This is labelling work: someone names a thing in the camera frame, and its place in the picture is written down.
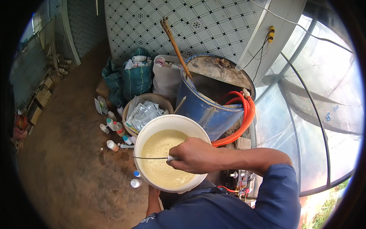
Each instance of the dirt floor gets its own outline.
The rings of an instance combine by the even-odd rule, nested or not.
[[[108,43],[102,43],[83,56],[19,152],[22,184],[50,228],[131,228],[145,217],[148,186],[130,186],[132,150],[109,150],[106,141],[120,138],[99,128],[106,116],[97,113],[93,98],[109,55]]]

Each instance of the yellow liquid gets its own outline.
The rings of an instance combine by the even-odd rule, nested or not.
[[[170,148],[179,145],[188,138],[177,130],[162,130],[151,136],[142,149],[144,158],[162,158],[169,155]],[[164,159],[141,159],[146,176],[154,183],[166,187],[176,188],[193,179],[195,174],[176,170],[167,165]]]

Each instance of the yellow power connector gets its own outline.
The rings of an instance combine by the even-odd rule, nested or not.
[[[275,28],[273,26],[270,26],[268,32],[268,43],[271,43],[275,38]]]

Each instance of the person's left hand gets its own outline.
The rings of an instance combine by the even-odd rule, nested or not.
[[[160,190],[149,185],[149,198],[158,198],[160,195]]]

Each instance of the bottle with red cap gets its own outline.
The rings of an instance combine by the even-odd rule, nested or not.
[[[115,125],[115,130],[118,134],[118,136],[123,137],[126,135],[126,131],[123,128],[123,125],[120,122],[114,121],[113,124]]]

